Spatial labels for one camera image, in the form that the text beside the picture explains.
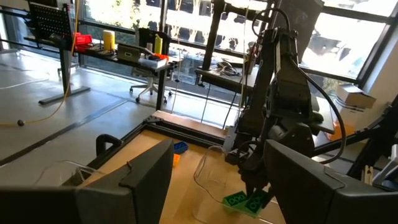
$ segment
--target gray floor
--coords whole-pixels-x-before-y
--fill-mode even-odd
[[[59,103],[42,107],[38,101],[62,92],[62,83],[57,75],[59,62],[49,58],[38,57],[29,52],[0,55],[0,123],[16,122],[18,119],[40,119],[50,115]],[[14,88],[1,89],[5,86],[48,78],[46,81],[30,83]],[[90,92],[82,93],[69,98],[50,119],[26,125],[23,128],[0,127],[0,141],[2,150],[0,158],[3,159],[18,152],[27,146],[71,125],[79,122],[98,110],[106,108],[115,102],[128,100],[122,105],[103,114],[79,128],[75,128],[53,141],[44,144],[36,150],[0,168],[0,185],[32,185],[42,171],[57,161],[74,161],[87,164],[95,158],[95,138],[99,134],[111,134],[118,138],[135,128],[144,118],[152,114],[155,109],[156,94],[146,94],[142,97],[142,104],[138,105],[134,99],[141,91],[135,90],[130,95],[128,89],[131,85],[139,83],[115,76],[79,68],[72,75],[72,88],[78,86],[91,87]],[[169,103],[165,109],[172,110],[174,96],[168,98]],[[184,114],[190,118],[203,120],[205,123],[220,126],[223,124],[228,112],[228,105],[178,94],[175,99],[174,113]],[[230,112],[227,125],[233,124],[237,110]],[[344,158],[355,160],[361,143],[347,148]],[[386,159],[377,164],[382,167]],[[340,172],[346,172],[350,163],[336,161],[330,166]],[[73,167],[58,166],[57,171],[63,176],[73,172]],[[59,180],[48,177],[44,184],[56,184]]]

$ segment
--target orange object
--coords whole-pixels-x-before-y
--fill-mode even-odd
[[[178,163],[180,162],[180,157],[180,155],[174,154],[173,167],[178,165]]]
[[[169,62],[169,56],[167,56],[167,55],[162,55],[162,54],[158,54],[158,53],[154,53],[154,55],[158,56],[161,60],[167,59],[167,62]]]
[[[333,122],[333,127],[335,128],[335,133],[334,134],[326,134],[327,138],[331,141],[339,140],[341,139],[341,128],[340,128],[340,123],[338,121]],[[344,124],[345,130],[346,130],[346,135],[349,136],[350,134],[355,133],[355,128],[349,124]]]

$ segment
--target wooden table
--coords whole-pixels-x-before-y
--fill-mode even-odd
[[[210,134],[217,136],[225,136],[225,131],[206,125],[196,121],[192,121],[187,118],[176,116],[173,114],[167,114],[161,111],[156,112],[154,115],[166,119],[167,121],[177,123],[188,128],[195,128],[197,130],[206,131]],[[144,151],[150,149],[152,146],[161,142],[164,139],[170,139],[167,136],[158,134],[152,131],[145,130],[135,137],[128,145],[121,149],[115,156],[113,156],[107,163],[99,168],[99,171],[108,174],[117,168],[123,166],[126,161],[129,161]],[[182,154],[178,166],[173,168],[172,179],[167,193],[165,205],[163,208],[160,223],[202,223],[199,222],[193,216],[193,209],[201,206],[200,216],[201,219],[209,219],[210,223],[264,223],[259,220],[255,220],[245,215],[238,215],[236,213],[229,214],[225,212],[222,206],[215,204],[216,206],[210,208],[204,208],[203,206],[209,203],[209,200],[204,197],[206,192],[200,190],[193,179],[196,168],[200,160],[202,159],[205,148],[189,144],[189,150]],[[210,152],[211,158],[220,157],[221,153],[216,151]],[[239,177],[237,172],[230,172],[229,174],[236,175]],[[231,178],[228,175],[227,183],[233,186],[242,187],[244,190],[244,183],[236,181],[236,177]],[[89,184],[96,180],[98,177],[91,176],[86,180],[83,185]],[[272,223],[285,223],[279,206],[276,203],[270,203],[264,210],[266,218],[271,220]]]

